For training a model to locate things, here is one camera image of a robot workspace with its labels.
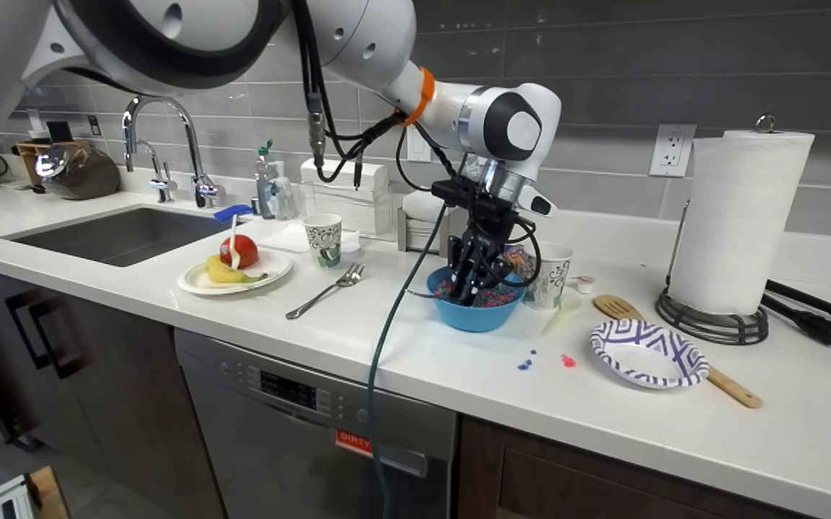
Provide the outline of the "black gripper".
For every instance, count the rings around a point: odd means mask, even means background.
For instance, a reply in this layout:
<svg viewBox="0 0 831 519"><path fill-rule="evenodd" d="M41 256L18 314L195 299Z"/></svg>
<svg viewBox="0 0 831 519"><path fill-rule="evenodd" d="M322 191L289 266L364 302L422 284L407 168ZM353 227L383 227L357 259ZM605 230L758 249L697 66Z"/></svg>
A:
<svg viewBox="0 0 831 519"><path fill-rule="evenodd" d="M503 284L508 268L498 252L521 222L521 210L540 217L553 210L553 203L534 181L506 174L497 174L491 181L452 174L432 181L431 193L467 214L464 235L452 239L449 279L456 297L480 297Z"/></svg>

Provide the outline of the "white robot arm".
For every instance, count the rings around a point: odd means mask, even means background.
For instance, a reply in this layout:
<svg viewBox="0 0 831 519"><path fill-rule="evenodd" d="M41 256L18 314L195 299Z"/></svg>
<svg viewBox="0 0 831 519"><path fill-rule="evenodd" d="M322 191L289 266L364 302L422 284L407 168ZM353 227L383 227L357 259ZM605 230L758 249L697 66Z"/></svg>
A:
<svg viewBox="0 0 831 519"><path fill-rule="evenodd" d="M432 193L467 214L446 253L449 297L474 302L510 278L506 243L524 210L563 100L542 83L481 88L436 79L413 62L413 0L0 0L0 124L22 92L81 69L145 100L243 79L273 34L292 34L304 66L309 141L335 138L322 79L373 90L400 126L481 162Z"/></svg>

